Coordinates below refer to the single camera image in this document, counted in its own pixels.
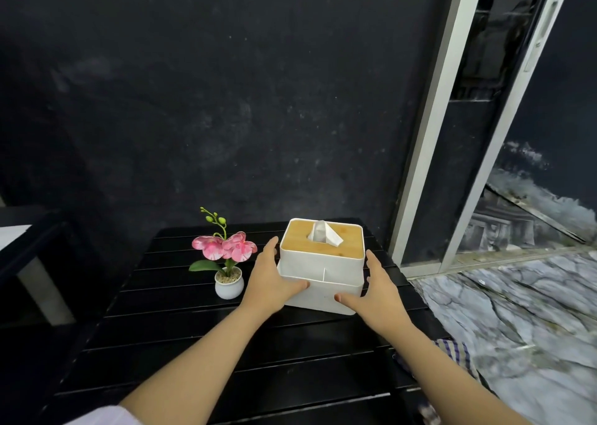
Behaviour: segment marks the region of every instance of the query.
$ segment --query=white tissue paper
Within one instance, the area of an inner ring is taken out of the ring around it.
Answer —
[[[317,243],[331,244],[335,248],[340,246],[342,241],[344,241],[340,238],[340,235],[334,232],[330,225],[325,221],[317,221],[315,224],[313,224],[311,233],[309,233],[307,238]]]

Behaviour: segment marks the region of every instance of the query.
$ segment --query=artificial orchid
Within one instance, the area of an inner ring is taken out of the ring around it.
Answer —
[[[189,271],[205,271],[214,270],[220,271],[222,275],[228,276],[232,272],[232,268],[241,261],[247,261],[251,254],[257,252],[257,246],[252,241],[247,241],[247,234],[245,232],[238,232],[227,238],[226,233],[226,219],[218,216],[218,213],[211,213],[205,208],[201,207],[202,213],[207,213],[205,220],[209,223],[219,225],[224,235],[215,232],[213,235],[198,236],[193,240],[192,247],[198,251],[203,251],[203,255],[207,260],[199,260],[194,262]],[[224,258],[226,262],[226,270],[223,270],[220,265],[215,263],[216,260]]]

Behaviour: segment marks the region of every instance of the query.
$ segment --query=slatted table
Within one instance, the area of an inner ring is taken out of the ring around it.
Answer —
[[[330,220],[363,225],[357,219]],[[287,224],[230,225],[229,230],[244,230],[261,249],[271,237],[281,238]],[[449,337],[363,227],[366,247],[398,286],[414,324],[430,338]],[[118,403],[240,303],[242,296],[230,301],[216,296],[213,272],[188,271],[202,256],[190,249],[191,241],[211,231],[185,227],[156,235],[45,407],[42,424],[65,423]],[[246,278],[255,256],[239,264]],[[368,276],[366,267],[363,275]],[[393,363],[391,352],[357,315],[284,307],[250,341],[210,423],[248,418],[251,425],[408,423],[400,393],[416,383]]]

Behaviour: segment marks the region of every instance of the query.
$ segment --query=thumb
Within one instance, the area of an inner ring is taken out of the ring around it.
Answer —
[[[308,280],[285,280],[286,282],[286,290],[288,291],[288,298],[293,297],[294,295],[301,293],[303,290],[306,290],[311,285]]]
[[[357,313],[359,312],[358,309],[361,305],[361,298],[359,298],[358,296],[354,296],[354,294],[351,293],[336,293],[334,295],[334,299],[340,304],[346,306],[347,308],[351,308]]]

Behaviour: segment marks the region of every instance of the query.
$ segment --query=hand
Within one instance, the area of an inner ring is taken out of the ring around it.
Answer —
[[[411,328],[413,324],[402,305],[398,288],[371,251],[367,251],[367,266],[370,275],[365,296],[359,298],[350,293],[336,293],[334,299],[358,313],[371,329],[385,339],[392,332]]]
[[[293,281],[280,276],[273,259],[277,243],[278,237],[274,236],[257,256],[241,302],[241,307],[259,312],[264,320],[280,310],[295,294],[309,288],[308,280]]]

